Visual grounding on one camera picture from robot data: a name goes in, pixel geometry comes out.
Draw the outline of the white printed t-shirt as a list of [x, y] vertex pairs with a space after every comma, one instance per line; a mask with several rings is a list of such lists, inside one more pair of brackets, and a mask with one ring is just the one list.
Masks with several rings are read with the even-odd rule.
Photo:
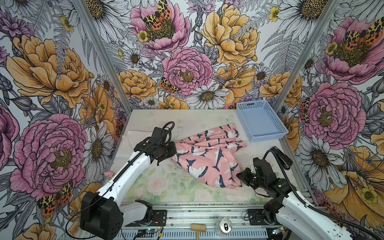
[[122, 137], [121, 143], [119, 145], [118, 150], [128, 150], [130, 152], [133, 151], [134, 147], [141, 141], [143, 141], [147, 137], [151, 137], [152, 132], [148, 131], [136, 131], [136, 130], [128, 130]]

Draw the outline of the pink patterned garment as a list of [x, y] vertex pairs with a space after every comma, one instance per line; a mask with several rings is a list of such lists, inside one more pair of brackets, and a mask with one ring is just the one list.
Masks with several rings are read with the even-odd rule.
[[247, 147], [235, 124], [227, 124], [176, 143], [172, 161], [201, 183], [216, 188], [241, 187], [241, 167], [234, 153]]

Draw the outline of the blue plastic laundry basket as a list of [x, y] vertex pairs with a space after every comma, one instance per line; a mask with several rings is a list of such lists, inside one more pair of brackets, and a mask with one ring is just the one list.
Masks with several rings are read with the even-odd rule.
[[289, 133], [266, 100], [237, 103], [236, 113], [251, 143], [279, 140]]

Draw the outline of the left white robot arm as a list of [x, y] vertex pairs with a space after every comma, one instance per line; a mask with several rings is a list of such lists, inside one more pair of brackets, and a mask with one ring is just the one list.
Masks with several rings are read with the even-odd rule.
[[82, 199], [80, 228], [103, 240], [114, 239], [122, 227], [132, 223], [150, 224], [156, 220], [153, 205], [136, 200], [122, 205], [126, 193], [137, 178], [153, 161], [161, 162], [173, 157], [176, 145], [171, 140], [174, 122], [154, 128], [151, 136], [140, 141], [132, 155], [118, 173], [96, 193], [87, 193]]

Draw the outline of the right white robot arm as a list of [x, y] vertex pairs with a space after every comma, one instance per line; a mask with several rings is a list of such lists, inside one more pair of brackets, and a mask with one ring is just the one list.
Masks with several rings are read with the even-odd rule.
[[261, 213], [249, 213], [251, 219], [268, 225], [282, 225], [303, 240], [364, 240], [353, 236], [304, 199], [286, 179], [278, 178], [266, 160], [254, 159], [253, 172], [246, 168], [237, 177], [253, 190], [261, 188], [271, 198]]

